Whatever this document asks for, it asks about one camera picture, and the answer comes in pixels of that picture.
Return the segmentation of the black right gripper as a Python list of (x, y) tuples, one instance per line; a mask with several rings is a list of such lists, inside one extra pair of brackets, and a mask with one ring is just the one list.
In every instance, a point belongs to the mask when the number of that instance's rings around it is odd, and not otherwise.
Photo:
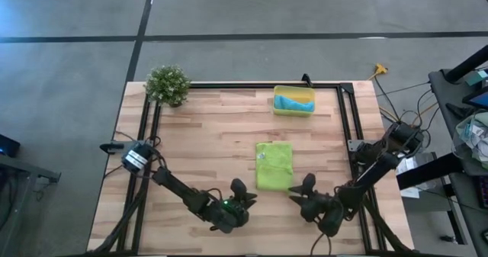
[[(288, 189), (289, 192), (304, 194), (302, 185)], [(300, 215), (308, 223), (316, 223), (318, 229), (328, 237), (335, 236), (342, 225), (344, 207), (337, 197), (316, 194), (313, 197), (289, 196), (300, 206)]]

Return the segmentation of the black device with blue light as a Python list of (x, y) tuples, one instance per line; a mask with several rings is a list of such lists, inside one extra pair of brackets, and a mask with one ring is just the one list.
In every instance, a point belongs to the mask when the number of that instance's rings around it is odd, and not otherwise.
[(15, 158), (20, 146), (21, 144), (18, 141), (0, 134), (0, 155)]

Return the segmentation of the grey metal desk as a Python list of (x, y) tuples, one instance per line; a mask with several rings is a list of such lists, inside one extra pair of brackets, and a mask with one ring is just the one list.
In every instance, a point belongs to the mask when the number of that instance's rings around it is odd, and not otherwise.
[(0, 223), (0, 257), (12, 257), (19, 245), (21, 220), (28, 201), (34, 196), (37, 179), (45, 178), (49, 183), (57, 183), (61, 173), (9, 156), (0, 156), (0, 169), (6, 169), (14, 174), (12, 206), (7, 209), (7, 219), (3, 219)]

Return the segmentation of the green microfiber towel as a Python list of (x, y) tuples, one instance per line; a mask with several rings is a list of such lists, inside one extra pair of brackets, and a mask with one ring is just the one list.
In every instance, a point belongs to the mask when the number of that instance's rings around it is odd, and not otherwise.
[(257, 143), (255, 184), (262, 191), (287, 191), (294, 183), (293, 150), (290, 143)]

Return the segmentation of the white paper sheets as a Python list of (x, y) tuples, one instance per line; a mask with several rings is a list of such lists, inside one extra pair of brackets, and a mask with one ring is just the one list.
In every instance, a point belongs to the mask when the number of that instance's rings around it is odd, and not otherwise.
[[(401, 175), (411, 169), (414, 169), (417, 166), (416, 160), (414, 157), (403, 159), (400, 164), (396, 168), (396, 176)], [(416, 186), (412, 186), (410, 188), (404, 188), (400, 190), (400, 194), (403, 198), (412, 198), (412, 199), (419, 199), (419, 192), (420, 189)]]

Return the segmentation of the black side bracket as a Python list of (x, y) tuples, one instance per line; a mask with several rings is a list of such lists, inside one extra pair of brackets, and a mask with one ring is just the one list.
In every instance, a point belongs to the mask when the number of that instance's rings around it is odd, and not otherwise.
[(121, 153), (124, 150), (125, 145), (123, 143), (103, 143), (99, 146), (99, 148), (107, 153), (108, 155), (112, 155), (115, 153)]

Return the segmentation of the dark tablet screen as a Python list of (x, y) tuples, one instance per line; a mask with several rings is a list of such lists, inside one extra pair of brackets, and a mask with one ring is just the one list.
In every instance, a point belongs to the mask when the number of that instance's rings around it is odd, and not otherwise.
[(462, 102), (475, 108), (488, 110), (488, 90), (479, 90), (478, 92), (469, 94), (463, 98)]

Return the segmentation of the yellow power plug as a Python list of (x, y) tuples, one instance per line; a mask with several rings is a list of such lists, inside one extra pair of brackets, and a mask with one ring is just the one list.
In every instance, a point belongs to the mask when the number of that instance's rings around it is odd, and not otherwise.
[(368, 78), (368, 80), (372, 80), (372, 79), (376, 78), (379, 75), (384, 75), (384, 74), (387, 74), (387, 73), (388, 73), (388, 68), (387, 67), (385, 67), (381, 63), (376, 63), (375, 66), (374, 66), (373, 74)]

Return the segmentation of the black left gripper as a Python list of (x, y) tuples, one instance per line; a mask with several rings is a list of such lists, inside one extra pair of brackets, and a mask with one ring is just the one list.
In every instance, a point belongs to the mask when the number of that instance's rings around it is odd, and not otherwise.
[(244, 194), (245, 201), (229, 198), (225, 201), (214, 201), (207, 205), (207, 219), (212, 224), (210, 231), (219, 230), (229, 234), (249, 221), (249, 208), (256, 203), (257, 194)]

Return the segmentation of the yellow plastic basket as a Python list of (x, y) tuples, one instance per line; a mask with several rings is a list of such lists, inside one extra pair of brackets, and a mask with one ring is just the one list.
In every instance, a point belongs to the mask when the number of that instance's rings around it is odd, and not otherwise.
[(273, 112), (276, 115), (290, 116), (290, 117), (309, 117), (313, 112), (305, 111), (289, 111), (280, 110), (274, 107), (274, 98), (276, 95), (283, 95), (287, 98), (293, 99), (300, 103), (307, 103), (313, 101), (316, 105), (315, 91), (312, 88), (288, 86), (288, 85), (277, 85), (274, 87), (274, 97), (273, 97)]

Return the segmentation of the small green potted plant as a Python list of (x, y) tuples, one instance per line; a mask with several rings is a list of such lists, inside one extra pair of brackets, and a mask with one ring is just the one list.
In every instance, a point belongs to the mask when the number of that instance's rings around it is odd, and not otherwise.
[(188, 96), (191, 80), (176, 65), (153, 69), (146, 79), (146, 94), (150, 101), (167, 104), (172, 108), (183, 105)]

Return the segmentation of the grey side desk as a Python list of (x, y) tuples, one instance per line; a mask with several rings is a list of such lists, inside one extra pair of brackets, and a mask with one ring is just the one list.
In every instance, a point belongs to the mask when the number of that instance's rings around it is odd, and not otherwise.
[[(429, 73), (429, 81), (450, 137), (455, 137), (455, 127), (460, 121), (447, 109), (446, 104), (463, 107), (465, 106), (462, 102), (463, 97), (474, 90), (465, 84), (455, 85), (447, 82), (441, 72)], [(488, 170), (484, 169), (480, 162), (471, 158), (461, 159), (459, 163), (462, 170), (449, 175), (451, 185), (460, 205), (471, 244), (476, 251), (475, 256), (488, 257), (488, 242), (482, 237), (482, 232), (488, 230), (488, 209), (480, 207), (475, 188), (475, 178), (488, 176)]]

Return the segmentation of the black diagonal desk leg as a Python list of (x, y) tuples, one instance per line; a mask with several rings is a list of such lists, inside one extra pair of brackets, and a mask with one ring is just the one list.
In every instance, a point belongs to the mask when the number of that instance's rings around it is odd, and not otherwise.
[(415, 168), (396, 177), (400, 190), (464, 171), (461, 160), (453, 153), (441, 157), (435, 153), (420, 153), (413, 157), (413, 161), (416, 163)]
[(472, 72), (486, 61), (488, 61), (488, 45), (482, 47), (458, 66), (455, 66), (453, 69), (449, 70), (446, 74), (444, 74), (444, 78), (447, 82), (455, 83), (457, 80), (461, 79), (469, 72)]

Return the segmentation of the teal small box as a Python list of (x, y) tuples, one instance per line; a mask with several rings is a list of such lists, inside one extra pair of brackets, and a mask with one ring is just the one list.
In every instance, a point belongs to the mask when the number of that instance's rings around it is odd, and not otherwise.
[(464, 77), (464, 81), (469, 86), (476, 85), (486, 79), (488, 79), (488, 72), (486, 72), (484, 69), (469, 72)]

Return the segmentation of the blue microfiber towel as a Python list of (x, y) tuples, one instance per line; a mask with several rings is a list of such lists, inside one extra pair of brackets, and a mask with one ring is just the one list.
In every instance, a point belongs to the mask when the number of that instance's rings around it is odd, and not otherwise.
[(300, 103), (283, 95), (274, 97), (274, 107), (280, 110), (313, 112), (315, 104), (313, 101)]

